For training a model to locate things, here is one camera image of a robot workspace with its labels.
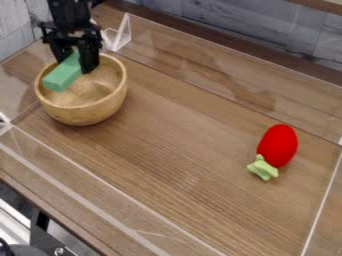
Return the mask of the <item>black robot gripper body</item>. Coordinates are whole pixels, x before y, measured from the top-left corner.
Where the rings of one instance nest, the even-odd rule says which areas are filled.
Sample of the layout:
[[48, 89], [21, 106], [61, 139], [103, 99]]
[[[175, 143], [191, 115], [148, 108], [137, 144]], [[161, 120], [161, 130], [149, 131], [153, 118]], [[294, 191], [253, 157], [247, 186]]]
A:
[[90, 9], [104, 0], [46, 0], [50, 21], [38, 23], [42, 42], [52, 49], [66, 49], [77, 44], [78, 37], [73, 33], [82, 32], [85, 40], [93, 40], [96, 48], [101, 48], [99, 26], [90, 22]]

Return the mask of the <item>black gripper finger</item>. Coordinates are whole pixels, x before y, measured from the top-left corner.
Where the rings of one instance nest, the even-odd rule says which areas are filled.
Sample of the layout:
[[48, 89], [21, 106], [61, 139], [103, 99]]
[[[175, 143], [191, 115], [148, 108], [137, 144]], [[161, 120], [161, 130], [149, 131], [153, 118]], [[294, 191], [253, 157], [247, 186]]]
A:
[[72, 46], [65, 42], [50, 42], [49, 47], [58, 63], [72, 54]]
[[81, 66], [81, 72], [84, 74], [90, 73], [99, 66], [99, 49], [97, 44], [80, 44], [78, 47], [78, 62]]

